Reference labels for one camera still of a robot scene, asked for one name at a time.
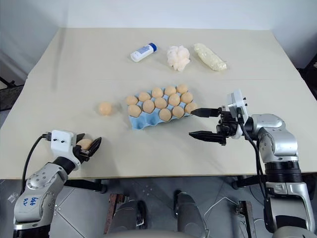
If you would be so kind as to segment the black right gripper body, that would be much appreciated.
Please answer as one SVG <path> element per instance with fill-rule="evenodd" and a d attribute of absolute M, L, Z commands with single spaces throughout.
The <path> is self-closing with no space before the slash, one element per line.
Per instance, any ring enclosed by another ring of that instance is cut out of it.
<path fill-rule="evenodd" d="M 218 108 L 220 119 L 216 126 L 216 131 L 225 137 L 240 138 L 242 129 L 236 118 L 233 118 L 230 111 L 225 106 Z"/>

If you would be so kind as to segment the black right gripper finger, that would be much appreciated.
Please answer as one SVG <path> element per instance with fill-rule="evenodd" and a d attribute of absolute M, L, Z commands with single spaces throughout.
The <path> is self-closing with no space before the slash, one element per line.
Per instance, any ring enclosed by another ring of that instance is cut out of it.
<path fill-rule="evenodd" d="M 198 108 L 191 111 L 192 115 L 201 118 L 218 117 L 221 114 L 221 108 L 210 109 L 210 108 Z"/>
<path fill-rule="evenodd" d="M 211 131 L 200 130 L 200 131 L 189 132 L 189 135 L 197 140 L 219 143 L 220 145 L 223 145 L 223 146 L 226 145 L 226 136 L 219 133 L 213 133 Z"/>

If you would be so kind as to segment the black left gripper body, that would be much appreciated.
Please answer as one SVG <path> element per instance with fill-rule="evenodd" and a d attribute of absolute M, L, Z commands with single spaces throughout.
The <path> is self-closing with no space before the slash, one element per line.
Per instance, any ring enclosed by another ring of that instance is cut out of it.
<path fill-rule="evenodd" d="M 89 151 L 82 149 L 80 145 L 73 147 L 73 155 L 79 160 L 80 163 L 87 162 L 90 159 Z"/>

